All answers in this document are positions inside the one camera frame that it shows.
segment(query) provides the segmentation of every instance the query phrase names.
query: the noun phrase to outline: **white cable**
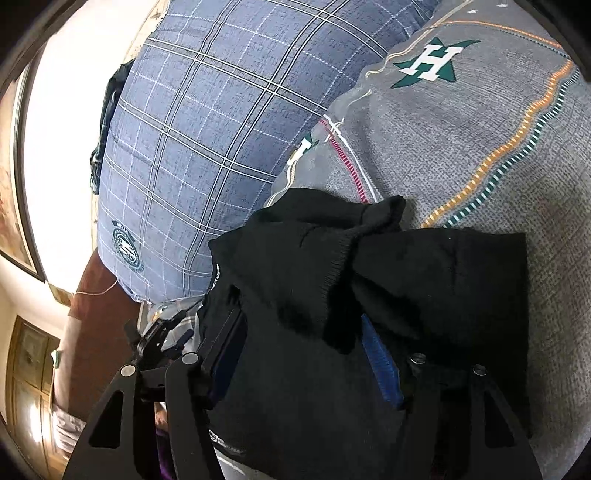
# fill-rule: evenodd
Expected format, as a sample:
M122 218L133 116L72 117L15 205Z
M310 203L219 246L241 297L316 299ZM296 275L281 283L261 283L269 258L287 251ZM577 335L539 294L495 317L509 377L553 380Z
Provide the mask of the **white cable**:
M115 280L115 283L113 283L109 288L107 288L105 291L102 291L100 293L88 293L87 291L77 291L74 293L74 295L102 295L103 293L107 293L110 289L112 289L115 285L117 285L117 280Z

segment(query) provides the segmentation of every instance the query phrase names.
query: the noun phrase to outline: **framed picture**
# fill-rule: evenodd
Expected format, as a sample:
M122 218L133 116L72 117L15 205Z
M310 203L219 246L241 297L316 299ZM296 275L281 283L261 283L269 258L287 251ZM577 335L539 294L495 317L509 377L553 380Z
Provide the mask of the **framed picture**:
M22 174L28 101L43 49L0 99L0 255L45 282Z

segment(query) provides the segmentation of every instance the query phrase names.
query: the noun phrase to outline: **gray blanket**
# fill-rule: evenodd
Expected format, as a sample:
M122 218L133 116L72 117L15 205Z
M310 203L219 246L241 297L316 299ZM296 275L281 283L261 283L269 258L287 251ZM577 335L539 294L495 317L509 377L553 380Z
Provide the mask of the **gray blanket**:
M406 228L525 232L531 443L551 480L591 436L590 132L588 85L528 14L445 0L332 103L267 202L289 187L399 194Z

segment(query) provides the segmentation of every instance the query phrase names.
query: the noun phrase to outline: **brown blanket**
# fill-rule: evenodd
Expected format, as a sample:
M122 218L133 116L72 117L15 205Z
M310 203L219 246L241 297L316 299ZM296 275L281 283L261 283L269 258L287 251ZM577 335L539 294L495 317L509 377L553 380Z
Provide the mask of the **brown blanket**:
M115 276L95 250L78 291L100 293L114 282ZM74 296L54 377L54 402L60 408L88 420L95 402L131 356L123 325L137 319L138 314L139 303L131 300L119 284L102 295Z

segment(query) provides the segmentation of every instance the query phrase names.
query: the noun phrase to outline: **red stripe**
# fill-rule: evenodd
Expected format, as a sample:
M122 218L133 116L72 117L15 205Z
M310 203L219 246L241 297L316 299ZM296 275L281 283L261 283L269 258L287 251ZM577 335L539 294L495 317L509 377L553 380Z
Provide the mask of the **red stripe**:
M363 184L361 183L361 180L359 179L359 175L357 174L357 170L355 170L355 166L347 158L347 155L345 154L343 149L340 147L338 142L335 140L335 137L333 136L332 132L328 128L328 124L326 123L326 121L324 121L324 119L321 118L320 123L322 125L324 125L324 129L326 130L326 132L330 136L330 144L333 146L333 148L337 152L337 155L342 160L343 164L345 164L345 167L347 168L347 170L349 170L349 173L351 174L351 178L353 179L353 183L355 183L355 186L357 187L357 195L359 195L359 200L361 200L361 203L369 203L367 195L365 194L365 190L363 189Z

